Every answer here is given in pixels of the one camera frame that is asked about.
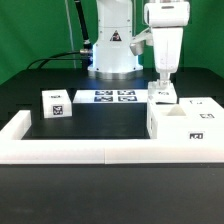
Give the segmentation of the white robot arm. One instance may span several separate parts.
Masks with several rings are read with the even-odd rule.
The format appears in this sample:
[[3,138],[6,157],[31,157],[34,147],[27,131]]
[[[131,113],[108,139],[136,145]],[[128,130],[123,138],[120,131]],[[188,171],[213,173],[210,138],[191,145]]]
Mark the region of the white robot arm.
[[190,3],[187,0],[148,0],[144,5],[147,28],[133,34],[132,0],[96,0],[98,39],[93,45],[91,76],[103,79],[125,79],[143,68],[138,56],[144,46],[154,51],[157,85],[170,84],[170,75],[179,65],[183,27],[188,24]]

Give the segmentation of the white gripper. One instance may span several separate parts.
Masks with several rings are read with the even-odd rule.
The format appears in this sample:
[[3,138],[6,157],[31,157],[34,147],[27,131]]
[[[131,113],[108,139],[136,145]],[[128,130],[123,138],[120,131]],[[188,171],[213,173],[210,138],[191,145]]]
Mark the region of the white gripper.
[[170,74],[168,72],[160,72],[157,85],[159,88],[167,88],[170,85]]

